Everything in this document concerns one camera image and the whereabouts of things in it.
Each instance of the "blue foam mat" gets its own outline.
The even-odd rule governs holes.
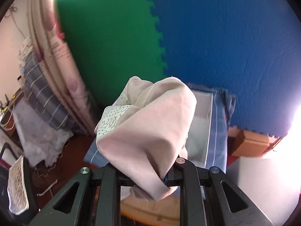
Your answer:
[[[283,137],[301,105],[301,23],[286,0],[153,0],[166,74],[227,88],[231,124]]]

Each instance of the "white patterned patch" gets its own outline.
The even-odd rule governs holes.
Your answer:
[[[104,109],[101,120],[98,125],[96,140],[113,130],[121,116],[130,108],[130,105],[108,106]]]
[[[119,98],[116,100],[116,105],[130,105],[130,101],[128,100],[128,85],[124,87],[122,93],[120,94]]]

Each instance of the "plaid fabric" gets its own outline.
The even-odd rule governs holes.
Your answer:
[[[55,130],[79,131],[76,123],[53,94],[34,51],[28,54],[24,67],[24,96],[32,108]]]

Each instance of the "triangular cutout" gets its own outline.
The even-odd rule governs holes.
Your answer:
[[[61,211],[65,214],[69,214],[71,212],[78,187],[79,183],[74,183],[70,187],[70,189],[63,195],[63,197],[57,203],[55,203],[55,205],[53,205],[53,209]]]
[[[222,187],[225,196],[228,201],[230,211],[235,213],[248,208],[248,205],[243,201],[242,198],[227,184],[227,182],[222,181]]]

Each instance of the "crumpled garment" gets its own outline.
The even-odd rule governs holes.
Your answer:
[[[115,106],[104,110],[95,128],[97,148],[136,184],[136,197],[158,201],[176,190],[163,179],[178,155],[187,158],[185,142],[196,103],[175,77],[153,84],[134,76]]]

